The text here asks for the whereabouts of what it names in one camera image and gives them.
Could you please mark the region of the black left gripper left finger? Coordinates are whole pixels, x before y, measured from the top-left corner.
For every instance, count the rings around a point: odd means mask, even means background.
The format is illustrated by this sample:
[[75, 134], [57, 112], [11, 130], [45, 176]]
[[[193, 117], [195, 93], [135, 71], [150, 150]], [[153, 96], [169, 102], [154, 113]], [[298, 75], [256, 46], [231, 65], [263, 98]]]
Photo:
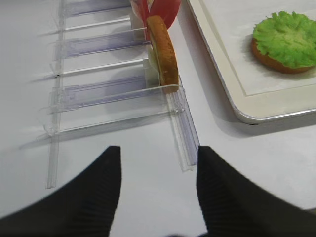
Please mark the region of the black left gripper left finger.
[[107, 237], [121, 191], [121, 148], [108, 147], [59, 190], [0, 220], [2, 237]]

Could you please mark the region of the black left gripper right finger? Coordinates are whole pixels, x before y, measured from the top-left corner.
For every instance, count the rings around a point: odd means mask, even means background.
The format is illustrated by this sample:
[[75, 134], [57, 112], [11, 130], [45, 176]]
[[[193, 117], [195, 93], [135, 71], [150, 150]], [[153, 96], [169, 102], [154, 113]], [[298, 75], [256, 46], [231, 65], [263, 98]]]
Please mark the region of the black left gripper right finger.
[[197, 152], [197, 197], [209, 237], [314, 237], [315, 214], [255, 185], [212, 148]]

